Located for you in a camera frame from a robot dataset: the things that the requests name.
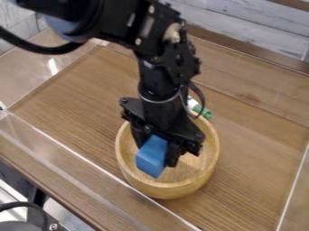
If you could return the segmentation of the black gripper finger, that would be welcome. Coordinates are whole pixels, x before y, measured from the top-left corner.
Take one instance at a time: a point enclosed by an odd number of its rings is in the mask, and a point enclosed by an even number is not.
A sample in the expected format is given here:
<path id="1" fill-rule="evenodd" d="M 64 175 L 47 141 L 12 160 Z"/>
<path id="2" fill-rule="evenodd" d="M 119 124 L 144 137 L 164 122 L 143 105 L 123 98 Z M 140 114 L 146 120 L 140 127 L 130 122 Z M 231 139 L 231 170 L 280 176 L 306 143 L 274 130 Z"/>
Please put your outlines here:
<path id="1" fill-rule="evenodd" d="M 158 135 L 159 137 L 163 137 L 163 132 L 158 130 L 154 126 L 140 124 L 138 122 L 131 122 L 130 123 L 130 130 L 131 130 L 131 135 L 134 138 L 134 142 L 138 147 L 142 147 L 148 138 L 151 137 L 152 134 Z"/>
<path id="2" fill-rule="evenodd" d="M 166 166 L 174 168 L 178 165 L 179 157 L 186 153 L 198 156 L 203 141 L 203 134 L 195 134 L 191 137 L 174 136 L 167 142 Z"/>

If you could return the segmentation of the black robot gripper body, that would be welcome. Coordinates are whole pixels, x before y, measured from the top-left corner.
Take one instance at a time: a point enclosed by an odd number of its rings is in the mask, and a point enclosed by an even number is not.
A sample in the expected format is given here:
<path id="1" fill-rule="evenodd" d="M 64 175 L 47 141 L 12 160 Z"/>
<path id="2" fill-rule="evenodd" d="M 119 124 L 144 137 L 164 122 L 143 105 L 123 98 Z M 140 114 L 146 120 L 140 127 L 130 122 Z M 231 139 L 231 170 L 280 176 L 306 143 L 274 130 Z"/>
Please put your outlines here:
<path id="1" fill-rule="evenodd" d="M 167 141 L 174 136 L 191 137 L 203 134 L 193 123 L 199 115 L 187 108 L 189 88 L 181 87 L 167 100 L 151 100 L 143 95 L 138 98 L 123 97 L 119 100 L 122 117 L 126 121 L 151 125 L 163 132 Z"/>

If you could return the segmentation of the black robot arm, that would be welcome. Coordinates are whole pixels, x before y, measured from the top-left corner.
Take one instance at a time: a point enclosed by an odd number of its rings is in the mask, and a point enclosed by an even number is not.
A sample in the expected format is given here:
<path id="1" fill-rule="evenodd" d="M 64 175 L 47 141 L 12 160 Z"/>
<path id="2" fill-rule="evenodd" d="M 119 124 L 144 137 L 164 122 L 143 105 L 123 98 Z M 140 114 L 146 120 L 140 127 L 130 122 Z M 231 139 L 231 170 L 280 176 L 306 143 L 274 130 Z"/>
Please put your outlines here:
<path id="1" fill-rule="evenodd" d="M 130 49 L 138 60 L 136 98 L 119 100 L 123 118 L 142 151 L 163 142 L 162 165 L 174 167 L 185 153 L 198 155 L 205 135 L 193 124 L 198 115 L 187 108 L 191 79 L 201 73 L 201 59 L 189 40 L 181 12 L 160 0 L 8 0 L 44 16 L 68 42 L 47 47 L 21 39 L 0 26 L 0 39 L 25 51 L 60 55 L 88 40 L 102 39 Z"/>

